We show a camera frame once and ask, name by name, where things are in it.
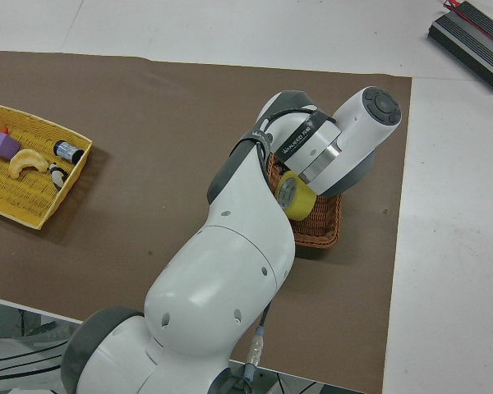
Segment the red wire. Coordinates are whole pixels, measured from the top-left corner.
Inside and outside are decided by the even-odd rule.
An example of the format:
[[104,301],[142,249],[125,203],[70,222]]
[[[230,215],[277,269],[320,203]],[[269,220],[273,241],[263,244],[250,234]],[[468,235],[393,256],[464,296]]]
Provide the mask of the red wire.
[[487,31],[485,31],[483,28],[481,28],[479,25],[477,25],[474,21],[472,21],[466,14],[461,12],[459,9],[457,9],[455,6],[450,6],[449,4],[444,4],[444,7],[446,7],[448,10],[456,12],[462,19],[465,21],[469,22],[470,25],[475,27],[477,30],[480,30],[487,38],[491,39],[493,41],[493,36],[489,34]]

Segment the brown mat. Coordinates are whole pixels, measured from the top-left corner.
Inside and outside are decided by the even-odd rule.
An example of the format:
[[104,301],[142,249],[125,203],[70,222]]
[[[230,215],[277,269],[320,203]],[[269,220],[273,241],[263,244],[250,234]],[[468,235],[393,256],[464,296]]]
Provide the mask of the brown mat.
[[305,90],[332,113],[368,85],[400,102],[403,124],[371,174],[344,195],[339,243],[297,252],[267,319],[262,366],[381,392],[409,78],[0,53],[0,104],[94,141],[42,231],[0,217],[0,299],[79,319],[109,305],[142,309],[150,285],[204,222],[210,180],[266,100]]

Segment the yellow tape roll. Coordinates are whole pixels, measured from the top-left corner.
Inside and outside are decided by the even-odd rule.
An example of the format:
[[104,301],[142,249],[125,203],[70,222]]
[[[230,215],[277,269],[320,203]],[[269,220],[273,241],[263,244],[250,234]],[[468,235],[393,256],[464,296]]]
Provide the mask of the yellow tape roll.
[[316,203],[316,195],[311,188],[292,171],[281,177],[276,188],[278,204],[292,220],[303,220],[311,213]]

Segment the basket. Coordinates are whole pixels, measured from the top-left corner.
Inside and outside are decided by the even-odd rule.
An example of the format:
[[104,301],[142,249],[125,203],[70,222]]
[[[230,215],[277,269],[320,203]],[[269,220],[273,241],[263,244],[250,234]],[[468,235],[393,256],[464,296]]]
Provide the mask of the basket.
[[[0,215],[39,230],[78,179],[92,142],[75,131],[0,105],[0,130],[5,126],[9,129],[9,135],[20,141],[21,149],[36,150],[48,163],[56,163],[69,174],[62,188],[57,190],[49,172],[26,168],[18,179],[12,179],[8,174],[9,162],[0,158]],[[54,154],[53,146],[59,140],[84,150],[76,165]]]
[[[283,165],[274,155],[269,161],[269,183],[274,193],[283,175]],[[342,196],[324,197],[319,195],[312,212],[304,220],[289,220],[293,228],[296,245],[317,249],[328,249],[338,242],[341,227]]]

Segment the brown wicker basket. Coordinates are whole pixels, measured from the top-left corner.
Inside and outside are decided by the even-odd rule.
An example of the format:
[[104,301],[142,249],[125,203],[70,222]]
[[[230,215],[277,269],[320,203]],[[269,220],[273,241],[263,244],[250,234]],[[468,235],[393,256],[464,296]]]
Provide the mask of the brown wicker basket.
[[[281,179],[281,164],[271,155],[269,163],[270,189],[274,193]],[[296,245],[328,249],[338,242],[341,227],[342,196],[318,196],[312,212],[304,220],[290,220]]]

